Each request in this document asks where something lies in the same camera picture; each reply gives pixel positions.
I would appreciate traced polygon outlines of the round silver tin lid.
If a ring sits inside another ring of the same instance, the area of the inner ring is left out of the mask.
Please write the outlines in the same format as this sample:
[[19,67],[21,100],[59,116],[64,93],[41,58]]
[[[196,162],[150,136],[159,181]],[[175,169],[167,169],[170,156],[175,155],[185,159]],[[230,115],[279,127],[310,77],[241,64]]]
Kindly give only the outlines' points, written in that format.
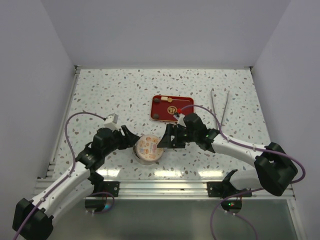
[[157,148],[157,144],[160,142],[160,138],[155,135],[143,135],[137,141],[137,143],[132,147],[133,148],[146,148],[150,150],[155,150]]

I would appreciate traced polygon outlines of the round silver tin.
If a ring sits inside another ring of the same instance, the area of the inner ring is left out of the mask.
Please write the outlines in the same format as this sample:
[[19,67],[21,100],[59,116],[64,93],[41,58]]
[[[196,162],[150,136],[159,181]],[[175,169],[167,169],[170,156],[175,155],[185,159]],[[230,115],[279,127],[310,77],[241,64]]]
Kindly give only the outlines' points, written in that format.
[[133,154],[136,160],[142,165],[152,165],[155,164],[164,154],[163,148],[133,148]]

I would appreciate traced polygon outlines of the metal tongs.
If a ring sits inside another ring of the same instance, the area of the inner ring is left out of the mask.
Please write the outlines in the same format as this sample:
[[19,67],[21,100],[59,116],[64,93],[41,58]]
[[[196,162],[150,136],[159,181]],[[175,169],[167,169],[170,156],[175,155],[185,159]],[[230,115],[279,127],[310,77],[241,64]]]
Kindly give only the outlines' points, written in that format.
[[225,116],[226,116],[226,111],[229,103],[229,98],[230,98],[230,91],[228,90],[224,96],[224,101],[219,100],[217,101],[218,95],[215,93],[215,90],[212,88],[210,90],[210,101],[212,105],[212,112],[215,114],[217,118],[219,118],[220,125],[223,126]]

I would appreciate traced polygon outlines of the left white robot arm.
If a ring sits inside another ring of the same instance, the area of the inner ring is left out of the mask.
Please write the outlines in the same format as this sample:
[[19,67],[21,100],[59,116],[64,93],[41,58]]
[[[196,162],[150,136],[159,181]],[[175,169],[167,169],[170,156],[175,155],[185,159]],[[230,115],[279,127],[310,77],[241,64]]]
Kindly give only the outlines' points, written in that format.
[[23,198],[17,203],[12,224],[15,237],[48,239],[57,222],[74,205],[89,195],[96,197],[103,193],[104,178],[96,171],[106,156],[133,147],[139,139],[124,125],[120,129],[100,128],[54,183],[31,200]]

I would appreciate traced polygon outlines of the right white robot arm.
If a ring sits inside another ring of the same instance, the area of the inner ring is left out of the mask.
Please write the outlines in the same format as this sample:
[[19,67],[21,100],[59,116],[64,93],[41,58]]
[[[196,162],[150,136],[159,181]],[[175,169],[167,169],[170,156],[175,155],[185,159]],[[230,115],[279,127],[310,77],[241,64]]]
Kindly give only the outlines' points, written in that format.
[[298,173],[292,160],[274,142],[267,146],[237,142],[217,129],[207,128],[195,113],[176,114],[176,117],[177,124],[166,126],[158,148],[183,149],[187,143],[195,143],[204,151],[226,155],[252,166],[252,170],[244,172],[234,169],[224,177],[218,188],[224,198],[255,189],[279,197]]

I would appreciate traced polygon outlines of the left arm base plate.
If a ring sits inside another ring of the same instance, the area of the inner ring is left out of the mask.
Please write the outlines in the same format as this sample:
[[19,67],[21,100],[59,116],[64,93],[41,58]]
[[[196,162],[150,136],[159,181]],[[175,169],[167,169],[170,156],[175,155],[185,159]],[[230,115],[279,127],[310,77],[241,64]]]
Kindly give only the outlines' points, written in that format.
[[119,196],[120,182],[119,181],[103,181],[101,190],[112,194],[115,198]]

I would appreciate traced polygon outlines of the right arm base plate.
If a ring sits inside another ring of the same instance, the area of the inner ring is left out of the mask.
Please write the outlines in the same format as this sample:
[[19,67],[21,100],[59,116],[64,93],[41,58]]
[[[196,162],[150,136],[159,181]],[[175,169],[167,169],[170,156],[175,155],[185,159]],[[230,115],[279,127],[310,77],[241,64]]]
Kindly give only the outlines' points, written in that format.
[[223,181],[208,181],[206,187],[210,198],[216,197],[220,199],[247,191],[246,188],[238,190],[230,182]]

